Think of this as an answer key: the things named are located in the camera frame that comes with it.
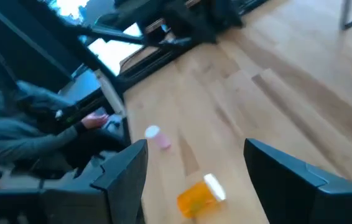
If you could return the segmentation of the person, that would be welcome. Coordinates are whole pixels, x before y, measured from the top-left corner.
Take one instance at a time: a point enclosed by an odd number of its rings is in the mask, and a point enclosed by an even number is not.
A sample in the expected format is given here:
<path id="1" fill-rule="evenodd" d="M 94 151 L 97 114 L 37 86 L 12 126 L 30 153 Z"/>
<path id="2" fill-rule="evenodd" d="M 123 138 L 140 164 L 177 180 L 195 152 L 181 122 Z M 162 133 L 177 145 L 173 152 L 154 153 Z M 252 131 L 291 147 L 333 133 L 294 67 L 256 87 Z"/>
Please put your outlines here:
<path id="1" fill-rule="evenodd" d="M 58 134 L 45 132 L 31 110 L 70 105 L 63 97 L 30 83 L 19 81 L 14 89 L 0 86 L 0 166 L 51 179 L 74 170 L 81 174 L 93 156 L 127 147 L 103 126 L 86 129 L 81 121 Z"/>

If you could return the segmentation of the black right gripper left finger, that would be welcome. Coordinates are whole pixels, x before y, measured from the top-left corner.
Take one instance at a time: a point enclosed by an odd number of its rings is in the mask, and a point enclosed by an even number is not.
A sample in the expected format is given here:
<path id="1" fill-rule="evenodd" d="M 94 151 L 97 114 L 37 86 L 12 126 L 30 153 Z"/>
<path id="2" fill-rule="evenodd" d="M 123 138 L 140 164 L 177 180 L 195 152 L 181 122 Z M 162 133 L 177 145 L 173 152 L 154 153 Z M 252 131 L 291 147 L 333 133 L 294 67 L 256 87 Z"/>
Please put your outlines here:
<path id="1" fill-rule="evenodd" d="M 147 141 L 58 187 L 0 190 L 0 223 L 145 224 Z"/>

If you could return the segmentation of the black handheld controller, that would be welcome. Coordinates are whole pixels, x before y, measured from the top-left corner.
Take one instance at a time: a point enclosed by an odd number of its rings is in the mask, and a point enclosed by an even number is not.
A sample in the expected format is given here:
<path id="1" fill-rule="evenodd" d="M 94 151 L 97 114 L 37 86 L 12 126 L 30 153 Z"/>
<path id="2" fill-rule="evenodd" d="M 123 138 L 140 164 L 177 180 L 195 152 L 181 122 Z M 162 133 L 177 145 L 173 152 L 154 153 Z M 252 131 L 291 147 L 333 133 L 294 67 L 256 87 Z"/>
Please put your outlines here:
<path id="1" fill-rule="evenodd" d="M 83 106 L 73 105 L 60 109 L 51 109 L 47 106 L 32 107 L 31 110 L 43 131 L 58 134 L 99 108 L 99 104 L 90 103 Z"/>

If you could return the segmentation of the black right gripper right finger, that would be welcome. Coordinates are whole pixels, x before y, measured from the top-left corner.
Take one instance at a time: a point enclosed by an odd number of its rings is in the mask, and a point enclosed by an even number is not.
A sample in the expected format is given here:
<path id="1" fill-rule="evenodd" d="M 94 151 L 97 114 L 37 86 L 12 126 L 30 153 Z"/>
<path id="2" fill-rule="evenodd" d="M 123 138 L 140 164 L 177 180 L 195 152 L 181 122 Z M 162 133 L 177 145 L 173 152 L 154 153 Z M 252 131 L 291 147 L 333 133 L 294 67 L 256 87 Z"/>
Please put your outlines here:
<path id="1" fill-rule="evenodd" d="M 256 139 L 244 159 L 270 224 L 352 224 L 352 181 Z"/>

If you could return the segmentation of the orange medicine bottle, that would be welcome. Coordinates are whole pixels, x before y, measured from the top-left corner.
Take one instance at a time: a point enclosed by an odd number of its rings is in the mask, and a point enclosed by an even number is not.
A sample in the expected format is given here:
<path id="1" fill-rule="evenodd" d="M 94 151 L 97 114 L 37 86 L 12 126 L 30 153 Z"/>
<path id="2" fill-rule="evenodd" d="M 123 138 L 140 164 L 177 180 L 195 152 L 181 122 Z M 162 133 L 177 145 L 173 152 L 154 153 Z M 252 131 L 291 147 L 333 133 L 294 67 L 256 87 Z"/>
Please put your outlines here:
<path id="1" fill-rule="evenodd" d="M 193 218 L 226 200 L 226 192 L 213 174 L 206 174 L 203 180 L 177 197 L 177 205 L 182 215 Z"/>

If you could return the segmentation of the white metal bars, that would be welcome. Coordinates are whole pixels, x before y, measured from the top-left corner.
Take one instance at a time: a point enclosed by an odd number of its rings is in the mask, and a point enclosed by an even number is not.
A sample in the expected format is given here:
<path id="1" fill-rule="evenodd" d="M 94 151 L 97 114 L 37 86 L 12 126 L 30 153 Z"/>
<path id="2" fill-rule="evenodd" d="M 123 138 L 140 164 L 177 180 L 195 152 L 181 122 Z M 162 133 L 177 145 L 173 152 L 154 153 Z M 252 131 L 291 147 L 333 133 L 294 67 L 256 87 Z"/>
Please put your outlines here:
<path id="1" fill-rule="evenodd" d="M 100 83 L 101 91 L 103 92 L 103 95 L 114 110 L 114 113 L 121 116 L 122 118 L 125 118 L 127 114 L 124 104 L 121 101 L 121 98 L 117 94 L 116 90 L 114 89 L 114 86 L 112 86 L 110 81 L 106 78 L 106 76 L 101 70 L 96 70 L 94 71 L 94 73 L 96 75 L 96 79 Z"/>

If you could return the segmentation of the black aluminium table frame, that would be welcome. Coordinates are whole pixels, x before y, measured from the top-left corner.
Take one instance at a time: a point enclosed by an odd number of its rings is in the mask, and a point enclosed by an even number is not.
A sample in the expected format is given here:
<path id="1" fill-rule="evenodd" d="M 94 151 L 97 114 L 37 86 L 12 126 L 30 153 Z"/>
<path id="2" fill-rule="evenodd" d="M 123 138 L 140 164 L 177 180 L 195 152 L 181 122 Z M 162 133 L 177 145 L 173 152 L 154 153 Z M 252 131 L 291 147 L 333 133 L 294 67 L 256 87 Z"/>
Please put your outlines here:
<path id="1" fill-rule="evenodd" d="M 241 17 L 255 8 L 261 6 L 268 0 L 232 0 L 235 8 L 238 10 Z M 217 33 L 223 32 L 233 26 L 228 26 L 220 29 Z M 142 60 L 136 62 L 129 68 L 123 67 L 118 74 L 117 78 L 121 84 L 121 89 L 123 91 L 128 90 L 133 85 L 137 84 L 141 80 L 145 79 L 152 73 L 156 72 L 158 69 L 167 65 L 177 57 L 181 56 L 185 52 L 194 48 L 199 44 L 191 44 L 181 48 L 158 48 L 142 45 L 144 50 L 151 49 L 152 53 L 145 56 Z"/>

